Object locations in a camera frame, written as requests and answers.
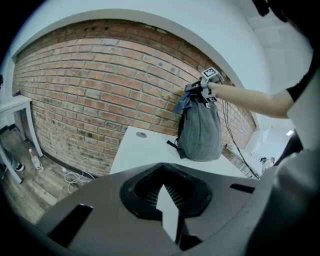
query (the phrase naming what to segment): white arrow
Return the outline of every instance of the white arrow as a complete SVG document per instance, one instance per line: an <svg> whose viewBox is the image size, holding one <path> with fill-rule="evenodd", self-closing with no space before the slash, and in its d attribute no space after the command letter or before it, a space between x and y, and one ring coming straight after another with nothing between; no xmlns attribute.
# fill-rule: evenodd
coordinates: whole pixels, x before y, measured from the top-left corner
<svg viewBox="0 0 320 256"><path fill-rule="evenodd" d="M172 241L176 241L179 210L169 195L165 185L162 185L158 195L156 208L162 212L162 227Z"/></svg>

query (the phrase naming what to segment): white table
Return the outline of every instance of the white table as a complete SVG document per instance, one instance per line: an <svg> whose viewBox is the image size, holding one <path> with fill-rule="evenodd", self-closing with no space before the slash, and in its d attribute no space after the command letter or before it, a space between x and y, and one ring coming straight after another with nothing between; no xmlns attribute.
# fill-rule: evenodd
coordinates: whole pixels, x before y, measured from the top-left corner
<svg viewBox="0 0 320 256"><path fill-rule="evenodd" d="M16 126L19 128L22 139L25 141L26 137L25 137L24 129L23 129L22 122L21 122L20 112L19 112L19 111L25 109L26 119L28 122L28 127L30 130L30 135L31 135L33 144L36 148L38 155L40 157L42 157L44 154L42 153L42 151L40 149L40 146L39 146L39 143L38 143L38 140L36 137L34 125L32 122L32 117L31 117L31 110L30 110L30 102L31 101L32 101L31 98L28 98L28 97L25 97L22 95L0 100L0 119L17 112L18 118L16 121ZM8 170L11 173L11 175L13 176L13 178L18 183L21 183L21 181L22 181L21 178L18 176L16 171L11 166L10 161L7 158L7 155L5 154L5 151L4 151L3 147L1 146L1 144L0 144L0 157L2 158L4 164L8 168Z"/></svg>
<svg viewBox="0 0 320 256"><path fill-rule="evenodd" d="M147 138L138 137L137 132L145 133ZM176 138L175 136L129 126L116 153L110 174L149 164L174 163L213 174L246 178L223 155L210 162L180 159L177 150L167 144L168 140L174 142Z"/></svg>
<svg viewBox="0 0 320 256"><path fill-rule="evenodd" d="M241 161L243 161L238 149L233 146L233 145L228 145L226 147L231 153L233 153L236 157L238 157ZM252 170L254 170L256 173L258 173L259 175L262 174L262 163L255 159L252 155L250 155L247 151L245 151L244 149L240 148L241 154L244 157L244 160L246 161L246 163L250 166L250 168Z"/></svg>

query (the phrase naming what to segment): denim cloth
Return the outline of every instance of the denim cloth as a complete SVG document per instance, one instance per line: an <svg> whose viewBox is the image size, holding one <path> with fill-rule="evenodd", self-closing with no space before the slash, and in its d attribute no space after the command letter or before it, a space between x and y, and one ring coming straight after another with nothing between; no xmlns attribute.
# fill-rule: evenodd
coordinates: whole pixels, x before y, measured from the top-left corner
<svg viewBox="0 0 320 256"><path fill-rule="evenodd" d="M173 112L179 113L181 110L191 109L191 101L190 96L195 95L194 93L190 93L189 91L185 91L184 94L179 99L178 103L174 106Z"/></svg>

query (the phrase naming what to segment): black cable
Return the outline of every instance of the black cable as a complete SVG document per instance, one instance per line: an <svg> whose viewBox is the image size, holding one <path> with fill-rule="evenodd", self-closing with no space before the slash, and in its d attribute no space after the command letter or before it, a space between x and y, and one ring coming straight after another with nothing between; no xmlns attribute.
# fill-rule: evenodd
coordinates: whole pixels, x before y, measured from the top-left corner
<svg viewBox="0 0 320 256"><path fill-rule="evenodd" d="M242 157L242 160L243 160L244 164L245 164L245 165L248 167L248 169L253 173L253 175L254 175L257 179L260 180L260 176L259 176L257 173L255 173L255 172L250 168L250 166L247 164L247 162L246 162L244 156L242 155L242 153L241 153L241 151L240 151L237 143L235 142L234 136L233 136L232 133L231 133L231 129L230 129L230 125L229 125L229 115L228 115L228 106L229 106L229 103L226 101L226 102L225 102L225 103L226 103L226 107L225 107L224 102L225 102L225 100L222 100L222 110L223 110L223 115L224 115L224 121L225 121L226 129L228 130L228 132L229 132L229 134L230 134L230 136L231 136L231 139L232 139L234 145L235 145L236 148L238 149L238 151L239 151L239 153L240 153L240 155L241 155L241 157Z"/></svg>

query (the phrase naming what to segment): wooden floor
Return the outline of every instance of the wooden floor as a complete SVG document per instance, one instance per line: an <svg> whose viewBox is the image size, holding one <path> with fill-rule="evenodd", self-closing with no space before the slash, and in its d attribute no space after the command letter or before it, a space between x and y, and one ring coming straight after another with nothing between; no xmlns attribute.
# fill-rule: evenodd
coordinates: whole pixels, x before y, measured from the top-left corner
<svg viewBox="0 0 320 256"><path fill-rule="evenodd" d="M0 139L2 146L25 166L24 171L18 172L22 179L21 184L18 184L9 172L5 174L1 181L4 194L17 214L35 224L47 209L70 195L67 190L68 183L64 179L65 173L59 164L46 156L40 158L44 171L37 173L28 151L29 148L35 148L21 139L16 128L4 132ZM70 191L73 192L84 184L85 182L79 181L75 186L70 186Z"/></svg>

